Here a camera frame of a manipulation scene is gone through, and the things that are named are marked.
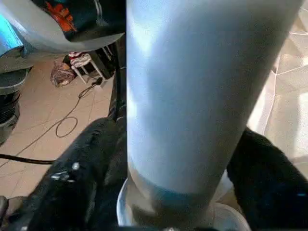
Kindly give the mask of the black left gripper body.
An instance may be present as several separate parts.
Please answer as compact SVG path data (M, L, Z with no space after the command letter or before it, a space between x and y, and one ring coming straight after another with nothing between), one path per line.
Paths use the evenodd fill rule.
M70 42L122 34L126 30L124 0L45 0L43 9Z

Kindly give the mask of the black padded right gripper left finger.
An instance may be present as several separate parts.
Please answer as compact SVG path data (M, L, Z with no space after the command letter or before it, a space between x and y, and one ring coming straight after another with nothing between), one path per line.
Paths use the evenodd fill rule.
M105 182L116 123L88 125L47 170L14 215L16 231L103 231L116 223L120 182Z

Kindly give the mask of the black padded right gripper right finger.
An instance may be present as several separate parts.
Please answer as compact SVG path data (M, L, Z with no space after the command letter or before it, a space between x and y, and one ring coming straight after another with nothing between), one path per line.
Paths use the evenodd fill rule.
M308 181L266 137L246 128L227 173L252 230L307 230Z

